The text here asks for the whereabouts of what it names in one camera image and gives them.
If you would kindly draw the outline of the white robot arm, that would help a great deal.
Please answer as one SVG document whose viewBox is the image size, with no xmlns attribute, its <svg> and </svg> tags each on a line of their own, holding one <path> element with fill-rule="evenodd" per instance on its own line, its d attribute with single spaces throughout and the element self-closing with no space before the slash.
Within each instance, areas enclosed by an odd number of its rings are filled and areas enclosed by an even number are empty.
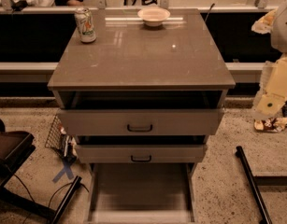
<svg viewBox="0 0 287 224">
<path fill-rule="evenodd" d="M 257 120 L 273 118 L 287 102 L 287 0 L 256 21 L 251 29 L 271 35 L 271 47 L 281 53 L 275 62 L 266 62 L 260 90 L 253 100 L 252 115 Z"/>
</svg>

